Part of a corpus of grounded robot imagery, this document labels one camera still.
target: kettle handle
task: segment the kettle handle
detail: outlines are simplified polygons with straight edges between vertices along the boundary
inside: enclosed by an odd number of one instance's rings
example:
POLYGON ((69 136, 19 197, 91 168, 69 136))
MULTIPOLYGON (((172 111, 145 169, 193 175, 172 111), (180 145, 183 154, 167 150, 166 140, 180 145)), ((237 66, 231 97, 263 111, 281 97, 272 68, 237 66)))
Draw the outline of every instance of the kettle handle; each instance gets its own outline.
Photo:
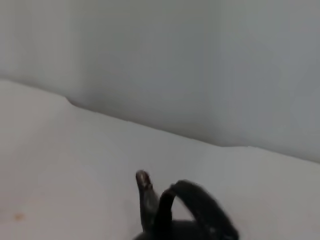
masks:
POLYGON ((218 203, 200 186, 187 180, 171 185, 160 197, 154 219, 155 230, 168 229, 172 222, 172 204, 179 197, 193 215, 208 240, 238 240, 238 231, 218 203))

